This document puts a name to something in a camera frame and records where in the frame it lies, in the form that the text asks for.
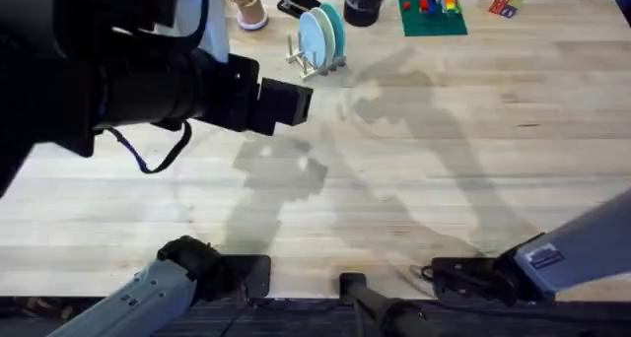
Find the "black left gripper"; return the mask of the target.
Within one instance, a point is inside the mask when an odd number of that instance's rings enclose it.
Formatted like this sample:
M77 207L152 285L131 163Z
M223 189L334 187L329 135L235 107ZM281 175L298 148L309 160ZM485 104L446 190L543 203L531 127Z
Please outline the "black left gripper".
M229 53L228 62L217 61L209 52L191 52L200 86L201 111L197 120L235 132L272 136L275 124L297 126L309 116L313 89L270 78L258 82L259 63ZM279 101L280 104L265 104Z

